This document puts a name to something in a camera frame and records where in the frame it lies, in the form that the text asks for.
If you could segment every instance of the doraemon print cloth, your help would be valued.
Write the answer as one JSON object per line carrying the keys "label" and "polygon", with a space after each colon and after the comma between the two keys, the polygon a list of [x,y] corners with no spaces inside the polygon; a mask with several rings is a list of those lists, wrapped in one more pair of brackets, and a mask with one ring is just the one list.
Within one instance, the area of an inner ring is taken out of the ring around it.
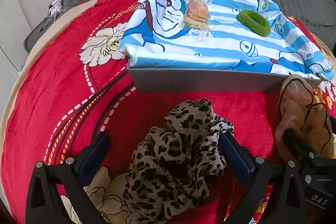
{"label": "doraemon print cloth", "polygon": [[[319,49],[271,0],[204,0],[208,30],[182,27],[188,0],[139,0],[120,51],[133,68],[244,70],[330,80],[334,73]],[[264,16],[271,33],[261,37],[237,21],[241,10]]]}

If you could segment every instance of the leopard print cloth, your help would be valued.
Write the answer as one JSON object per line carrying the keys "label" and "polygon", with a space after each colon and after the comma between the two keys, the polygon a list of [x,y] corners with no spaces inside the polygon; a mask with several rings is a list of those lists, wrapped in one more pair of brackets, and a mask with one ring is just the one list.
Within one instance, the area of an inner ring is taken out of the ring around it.
{"label": "leopard print cloth", "polygon": [[207,99],[185,101],[153,127],[134,151],[123,194],[138,223],[165,223],[189,208],[211,202],[204,176],[220,176],[226,167],[219,135],[233,125],[216,115]]}

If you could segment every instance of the clear plastic packaging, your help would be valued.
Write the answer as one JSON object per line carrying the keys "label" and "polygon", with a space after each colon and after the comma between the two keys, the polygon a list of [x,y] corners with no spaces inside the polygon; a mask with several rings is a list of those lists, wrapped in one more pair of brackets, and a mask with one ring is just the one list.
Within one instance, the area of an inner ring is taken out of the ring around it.
{"label": "clear plastic packaging", "polygon": [[208,5],[203,0],[189,0],[184,13],[184,25],[192,28],[207,29],[210,19]]}

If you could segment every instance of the storage box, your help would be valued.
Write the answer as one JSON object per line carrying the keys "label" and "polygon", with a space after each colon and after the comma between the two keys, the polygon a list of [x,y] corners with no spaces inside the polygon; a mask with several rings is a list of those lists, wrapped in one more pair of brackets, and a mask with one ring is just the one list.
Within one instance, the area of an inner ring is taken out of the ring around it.
{"label": "storage box", "polygon": [[[130,68],[135,86],[142,92],[274,92],[286,75],[236,70]],[[316,88],[321,80],[306,79]]]}

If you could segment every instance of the floral pattern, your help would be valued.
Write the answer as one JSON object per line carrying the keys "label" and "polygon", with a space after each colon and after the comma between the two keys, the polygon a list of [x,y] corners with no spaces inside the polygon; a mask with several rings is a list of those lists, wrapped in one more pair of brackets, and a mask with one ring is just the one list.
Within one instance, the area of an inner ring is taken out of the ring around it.
{"label": "floral pattern", "polygon": [[107,63],[111,58],[125,58],[118,48],[126,27],[127,22],[119,23],[113,28],[101,29],[95,36],[89,37],[82,46],[83,52],[79,54],[82,63],[95,67]]}
{"label": "floral pattern", "polygon": [[[121,174],[111,181],[107,168],[102,167],[92,183],[84,187],[86,194],[108,224],[136,224],[129,216],[122,198],[126,174]],[[64,195],[61,196],[61,199],[71,220],[74,223],[82,224],[70,200]]]}

